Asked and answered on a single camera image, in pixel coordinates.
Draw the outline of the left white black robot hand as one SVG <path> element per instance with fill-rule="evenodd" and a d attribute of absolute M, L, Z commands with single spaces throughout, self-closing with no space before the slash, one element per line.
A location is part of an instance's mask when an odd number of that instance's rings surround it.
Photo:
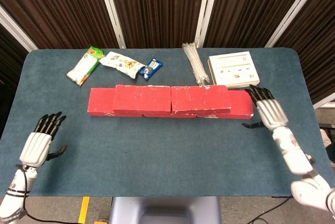
<path fill-rule="evenodd" d="M 61 156 L 67 149 L 63 145 L 58 151 L 50 153 L 50 146 L 66 116 L 62 112 L 43 115 L 36 124 L 33 132 L 28 136 L 19 160 L 28 167 L 41 167 L 45 161 Z"/>

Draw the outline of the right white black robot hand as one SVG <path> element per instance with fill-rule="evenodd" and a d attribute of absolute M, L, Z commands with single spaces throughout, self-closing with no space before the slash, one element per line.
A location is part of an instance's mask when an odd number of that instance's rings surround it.
<path fill-rule="evenodd" d="M 244 90 L 249 94 L 261 118 L 257 123 L 242 123 L 244 127 L 249 129 L 266 127 L 273 131 L 278 127 L 287 126 L 288 118 L 282 106 L 267 88 L 249 85 Z"/>

